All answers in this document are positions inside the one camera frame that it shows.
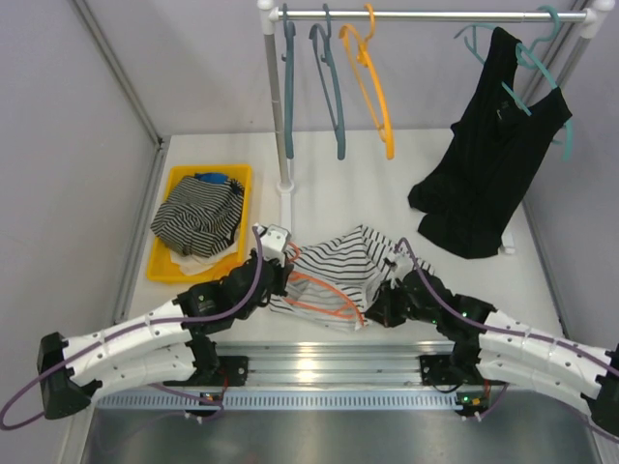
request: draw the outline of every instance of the black tank top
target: black tank top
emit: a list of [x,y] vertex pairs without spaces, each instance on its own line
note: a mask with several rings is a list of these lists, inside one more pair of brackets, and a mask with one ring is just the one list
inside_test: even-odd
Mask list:
[[552,137],[572,117],[559,88],[520,110],[514,88],[519,40],[497,27],[475,95],[436,168],[408,195],[423,211],[419,232],[463,258],[497,254],[501,235],[538,171]]

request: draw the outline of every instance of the metal rod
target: metal rod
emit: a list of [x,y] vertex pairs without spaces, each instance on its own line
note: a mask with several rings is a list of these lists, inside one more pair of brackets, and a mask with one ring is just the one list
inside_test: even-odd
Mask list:
[[576,65],[578,64],[578,61],[580,61],[584,50],[587,49],[587,46],[589,46],[590,43],[591,39],[584,39],[582,37],[578,38],[576,44],[574,45],[574,48],[572,48],[572,51],[570,52],[570,55],[565,62],[565,65],[563,65],[563,69],[557,76],[557,85],[559,87],[565,87],[565,84],[567,83]]
[[103,60],[105,61],[105,64],[107,65],[107,68],[114,76],[129,105],[135,112],[137,119],[142,124],[142,127],[148,134],[149,138],[157,147],[159,147],[161,145],[162,138],[160,137],[157,129],[155,128],[155,125],[148,116],[148,113],[144,109],[142,102],[137,96],[137,93],[135,92],[131,82],[129,81],[129,78],[125,74],[125,71],[120,64],[120,61],[118,61],[118,58],[116,58],[114,50],[112,50],[112,47],[109,45],[109,42],[107,41],[107,38],[105,37],[101,26],[95,19],[95,16],[93,15],[93,12],[90,10],[90,7],[86,3],[86,0],[69,0],[69,3],[71,3],[74,8],[75,14],[80,19],[82,24],[86,27],[86,30],[90,33],[93,42],[95,43],[95,46],[99,50],[99,53],[101,54]]
[[[322,10],[288,10],[288,19],[295,21],[325,19]],[[329,11],[334,21],[368,20],[367,11]],[[586,12],[559,13],[561,22],[583,22]],[[436,21],[436,22],[552,22],[547,12],[374,12],[379,20],[391,21]],[[272,20],[282,20],[283,12],[271,15]]]
[[271,88],[271,106],[273,108],[273,123],[275,124],[275,141],[280,164],[280,187],[290,189],[290,174],[283,141],[283,118],[281,116],[280,78],[278,76],[278,53],[275,47],[275,34],[264,35],[264,47],[267,52],[267,70],[269,72],[269,87]]
[[137,280],[137,273],[139,272],[139,266],[144,253],[148,231],[148,224],[153,211],[153,205],[157,199],[157,190],[162,178],[163,167],[165,166],[165,158],[167,157],[167,150],[169,148],[169,139],[164,142],[155,153],[151,162],[148,177],[144,190],[141,194],[139,209],[135,216],[132,229],[132,240],[129,243],[127,254],[125,256],[123,273],[120,278],[120,285],[118,292],[114,298],[114,313],[111,324],[120,324],[127,319],[127,313],[130,310],[131,298],[135,283]]
[[[587,8],[590,3],[591,0],[575,0],[571,5],[570,10],[583,10]],[[552,68],[552,65],[557,60],[560,51],[563,49],[563,46],[567,43],[575,30],[576,25],[574,23],[561,24],[561,28],[559,29],[557,37],[554,38],[548,49],[545,51],[544,56],[542,56],[540,59],[540,61],[544,64],[544,66],[546,66],[548,70]],[[535,70],[528,84],[524,87],[525,91],[522,96],[522,100],[525,103],[530,103],[535,98],[543,82],[544,75],[540,70]]]

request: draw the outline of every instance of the white cloth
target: white cloth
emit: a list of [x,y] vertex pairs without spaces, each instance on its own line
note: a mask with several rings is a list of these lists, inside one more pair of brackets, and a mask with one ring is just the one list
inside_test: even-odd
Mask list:
[[[303,246],[293,263],[294,272],[314,277],[332,288],[302,276],[294,278],[293,273],[286,286],[288,296],[273,296],[269,307],[274,312],[294,314],[333,329],[360,329],[370,322],[363,313],[374,302],[380,283],[390,272],[385,257],[394,245],[381,233],[360,225],[342,237]],[[293,258],[294,251],[287,255]],[[339,293],[359,312],[350,306],[342,310],[346,300]]]
[[228,254],[236,253],[238,249],[239,243],[235,242],[229,248],[226,248],[224,251],[220,251],[209,258],[202,258],[201,256],[195,256],[194,254],[183,256],[171,249],[170,259],[173,263],[179,265],[179,270],[185,276],[195,276],[196,274],[201,274],[208,271]]

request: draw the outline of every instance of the clothes rack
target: clothes rack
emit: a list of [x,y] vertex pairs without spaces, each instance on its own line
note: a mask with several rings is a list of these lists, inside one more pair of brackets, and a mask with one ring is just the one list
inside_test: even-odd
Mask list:
[[[590,8],[580,12],[561,12],[558,14],[561,22],[579,23],[579,37],[570,51],[563,68],[558,74],[557,84],[565,86],[572,71],[582,57],[587,45],[596,36],[605,18],[614,8],[614,0],[595,0]],[[281,116],[280,82],[278,76],[278,54],[275,44],[275,24],[282,20],[283,12],[275,5],[274,0],[258,0],[258,10],[264,35],[267,58],[267,70],[273,107],[273,122],[275,125],[276,146],[280,166],[280,225],[292,230],[292,193],[294,181],[290,175],[288,160],[283,140],[283,119]],[[324,20],[324,10],[288,10],[290,20]],[[365,10],[329,11],[333,21],[369,19]],[[552,22],[548,12],[440,12],[440,11],[376,11],[374,17],[378,21],[415,21],[415,22]]]

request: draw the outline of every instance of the black bracket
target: black bracket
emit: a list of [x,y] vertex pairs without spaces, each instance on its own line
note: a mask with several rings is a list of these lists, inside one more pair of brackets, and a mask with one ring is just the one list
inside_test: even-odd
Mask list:
[[248,380],[250,359],[247,356],[219,356],[220,367],[208,379],[193,376],[185,381],[163,382],[167,387],[243,387]]
[[452,370],[450,356],[424,355],[419,357],[423,385],[440,387],[462,383],[462,379]]

